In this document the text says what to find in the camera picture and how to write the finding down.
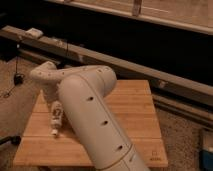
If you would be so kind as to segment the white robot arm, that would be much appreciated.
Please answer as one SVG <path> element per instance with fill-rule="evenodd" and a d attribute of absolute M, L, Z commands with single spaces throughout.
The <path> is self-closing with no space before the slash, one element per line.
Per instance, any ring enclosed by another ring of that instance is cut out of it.
<path fill-rule="evenodd" d="M 116 86 L 113 69 L 87 65 L 59 69 L 47 61 L 30 72 L 56 98 L 97 171 L 150 171 L 104 98 Z"/>

